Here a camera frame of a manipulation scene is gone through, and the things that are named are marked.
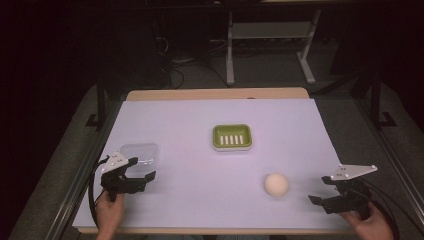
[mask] white tabletop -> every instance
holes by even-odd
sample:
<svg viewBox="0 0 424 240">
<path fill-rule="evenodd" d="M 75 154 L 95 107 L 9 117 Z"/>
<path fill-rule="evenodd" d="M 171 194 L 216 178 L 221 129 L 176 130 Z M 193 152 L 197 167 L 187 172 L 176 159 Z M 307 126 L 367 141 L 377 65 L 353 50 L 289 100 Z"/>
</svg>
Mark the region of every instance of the white tabletop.
<svg viewBox="0 0 424 240">
<path fill-rule="evenodd" d="M 222 124 L 247 124 L 252 148 L 215 151 L 212 129 Z M 102 159 L 128 143 L 156 143 L 159 155 L 156 179 L 145 192 L 125 196 L 121 231 L 265 234 L 350 229 L 308 199 L 338 195 L 321 177 L 340 163 L 314 100 L 126 101 Z M 275 172 L 290 184 L 288 193 L 277 198 L 263 186 L 267 174 Z M 144 174 L 127 171 L 127 177 Z M 98 171 L 95 196 L 101 190 L 100 175 Z M 87 194 L 73 226 L 95 231 Z"/>
</svg>

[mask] hand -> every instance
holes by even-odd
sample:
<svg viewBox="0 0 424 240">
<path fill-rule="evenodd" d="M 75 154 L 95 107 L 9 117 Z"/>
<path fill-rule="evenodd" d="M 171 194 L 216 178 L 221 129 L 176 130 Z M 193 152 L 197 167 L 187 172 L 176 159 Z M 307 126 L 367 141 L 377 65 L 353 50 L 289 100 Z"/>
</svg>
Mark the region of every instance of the hand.
<svg viewBox="0 0 424 240">
<path fill-rule="evenodd" d="M 96 215 L 97 239 L 112 239 L 124 215 L 124 194 L 117 194 L 115 202 L 111 202 L 108 192 L 104 191 L 97 200 Z"/>
<path fill-rule="evenodd" d="M 362 240 L 393 240 L 393 232 L 384 215 L 371 202 L 368 203 L 370 217 L 361 220 L 349 212 L 340 213 Z"/>
</svg>

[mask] clear plastic container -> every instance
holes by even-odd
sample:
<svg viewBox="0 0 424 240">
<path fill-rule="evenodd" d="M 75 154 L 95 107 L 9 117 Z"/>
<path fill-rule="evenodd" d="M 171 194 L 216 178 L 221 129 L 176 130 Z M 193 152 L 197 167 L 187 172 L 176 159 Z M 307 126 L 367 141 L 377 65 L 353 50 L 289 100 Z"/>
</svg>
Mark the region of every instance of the clear plastic container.
<svg viewBox="0 0 424 240">
<path fill-rule="evenodd" d="M 155 143 L 125 144 L 119 152 L 128 159 L 133 157 L 138 158 L 138 163 L 128 168 L 128 172 L 151 172 L 156 170 L 158 146 Z"/>
</svg>

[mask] green tray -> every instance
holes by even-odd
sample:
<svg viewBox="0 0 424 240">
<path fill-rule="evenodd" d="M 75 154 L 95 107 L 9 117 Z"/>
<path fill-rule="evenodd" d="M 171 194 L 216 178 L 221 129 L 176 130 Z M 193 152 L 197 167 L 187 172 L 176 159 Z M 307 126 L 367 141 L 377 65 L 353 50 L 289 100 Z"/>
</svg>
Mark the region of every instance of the green tray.
<svg viewBox="0 0 424 240">
<path fill-rule="evenodd" d="M 213 145 L 217 151 L 249 150 L 250 128 L 246 124 L 217 125 L 213 128 Z"/>
</svg>

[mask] white ball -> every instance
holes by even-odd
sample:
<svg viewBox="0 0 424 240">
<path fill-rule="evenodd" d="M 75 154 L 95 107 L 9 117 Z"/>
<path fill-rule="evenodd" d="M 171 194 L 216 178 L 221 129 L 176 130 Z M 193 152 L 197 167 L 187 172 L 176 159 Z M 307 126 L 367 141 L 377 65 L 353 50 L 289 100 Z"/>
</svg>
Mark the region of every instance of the white ball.
<svg viewBox="0 0 424 240">
<path fill-rule="evenodd" d="M 289 190 L 289 181 L 279 173 L 273 173 L 265 179 L 265 190 L 273 197 L 281 197 Z"/>
</svg>

